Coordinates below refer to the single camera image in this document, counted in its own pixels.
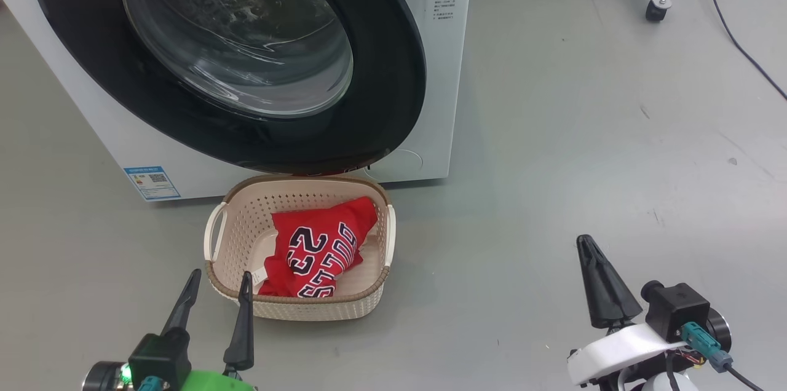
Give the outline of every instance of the brown basket rim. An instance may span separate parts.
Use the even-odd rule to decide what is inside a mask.
[[[313,177],[299,177],[299,176],[270,176],[270,175],[261,175],[255,176],[253,178],[248,178],[247,180],[243,181],[242,183],[236,184],[230,192],[224,197],[225,203],[230,203],[233,197],[238,194],[242,189],[246,187],[252,186],[256,183],[267,183],[268,181],[291,181],[291,180],[298,180],[298,179],[321,179],[321,180],[329,180],[329,181],[340,181],[341,183],[346,183],[349,181],[350,183],[359,183],[365,184],[365,186],[369,186],[376,190],[380,196],[382,196],[383,200],[385,200],[387,205],[390,205],[390,198],[388,198],[388,193],[380,186],[379,184],[372,183],[372,181],[367,181],[366,179],[356,178],[354,176],[321,176],[318,178]],[[216,278],[216,273],[213,271],[213,262],[210,260],[206,260],[205,262],[205,271],[208,273],[208,279],[210,283],[213,284],[220,293],[228,296],[229,298],[238,298],[238,291],[231,290],[230,288],[226,287],[223,283],[219,282],[219,279]],[[388,273],[390,273],[390,267],[383,266],[382,271],[380,271],[380,276],[371,285],[371,287],[366,288],[360,293],[352,294],[351,296],[334,296],[333,298],[281,298],[280,296],[261,296],[259,294],[254,294],[252,296],[252,301],[264,303],[264,304],[297,304],[297,305],[329,305],[329,304],[346,304],[348,302],[356,302],[360,301],[361,299],[368,298],[374,292],[382,287],[383,282],[386,281],[388,278]]]
[[[205,271],[208,273],[208,279],[210,279],[210,283],[212,283],[220,293],[228,296],[229,298],[238,298],[238,291],[230,290],[230,288],[225,287],[224,284],[219,282],[219,279],[216,278],[216,273],[213,272],[213,262],[205,262]],[[380,272],[380,277],[377,278],[371,287],[366,288],[360,293],[352,294],[352,296],[334,296],[333,298],[281,298],[281,296],[261,296],[259,294],[254,294],[252,296],[252,301],[261,302],[264,304],[292,305],[330,305],[356,302],[360,301],[361,299],[368,298],[368,296],[371,296],[371,294],[379,290],[380,287],[382,287],[382,283],[386,281],[386,278],[388,278],[388,273],[390,273],[390,267],[383,267],[382,271]]]

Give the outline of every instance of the white basket handle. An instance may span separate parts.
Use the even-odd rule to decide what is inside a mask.
[[[221,240],[224,237],[224,225],[227,223],[227,212],[224,211],[226,206],[227,202],[219,203],[213,209],[213,213],[210,213],[208,224],[205,225],[205,260],[208,262],[216,262],[216,258],[219,256]],[[221,214],[221,226],[219,227],[219,235],[216,236],[216,248],[212,250],[213,229],[216,227],[216,219],[219,217],[219,214]]]
[[[388,205],[388,239],[386,242],[386,267],[394,261],[394,246],[396,245],[396,212],[394,207]]]

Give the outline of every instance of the black cable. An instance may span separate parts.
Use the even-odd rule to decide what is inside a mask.
[[[739,372],[737,372],[735,370],[735,368],[733,368],[733,366],[730,365],[730,363],[725,363],[724,369],[726,369],[726,371],[730,371],[730,374],[733,374],[736,379],[740,380],[741,383],[743,383],[744,385],[748,386],[749,388],[754,389],[754,391],[762,391],[762,388],[760,388],[759,386],[755,385],[754,383],[751,382],[751,380],[746,379],[746,377],[744,377],[744,375],[742,375]]]
[[[748,61],[751,62],[751,64],[753,64],[756,67],[757,71],[759,71],[760,74],[762,74],[762,76],[764,76],[765,79],[767,79],[768,82],[770,82],[770,85],[772,85],[776,89],[776,91],[778,91],[781,94],[781,96],[784,97],[785,100],[787,100],[787,93],[785,93],[785,91],[781,89],[781,87],[776,82],[774,82],[773,79],[770,78],[770,76],[764,71],[764,69],[762,69],[762,67],[759,66],[759,63],[757,63],[757,61],[754,60],[754,58],[751,57],[746,52],[746,50],[744,50],[743,47],[740,46],[740,44],[737,42],[735,36],[733,36],[733,33],[730,31],[730,27],[727,26],[727,21],[724,20],[724,15],[722,15],[722,11],[719,9],[719,3],[716,0],[713,0],[713,5],[716,6],[716,13],[719,13],[719,19],[722,20],[724,29],[727,30],[727,35],[730,36],[730,40],[733,41],[733,44],[735,44],[737,49],[741,53],[743,53],[743,55],[748,59]]]
[[[675,372],[672,369],[672,359],[675,357],[674,352],[667,352],[666,354],[666,377],[670,380],[670,388],[672,391],[681,391],[678,388],[678,380],[675,379]]]

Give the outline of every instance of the laundry basket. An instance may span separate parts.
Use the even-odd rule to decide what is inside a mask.
[[[259,176],[238,184],[213,210],[205,227],[205,270],[211,285],[225,298],[238,301],[244,271],[261,267],[273,254],[277,232],[272,213],[328,208],[364,196],[374,202],[377,223],[360,247],[363,262],[337,279],[334,296],[255,294],[253,308],[258,317],[280,320],[345,320],[368,315],[380,301],[394,257],[396,214],[385,190],[362,179]]]

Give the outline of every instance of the white washing machine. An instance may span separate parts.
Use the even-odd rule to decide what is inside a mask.
[[[145,200],[448,175],[468,0],[4,1]]]

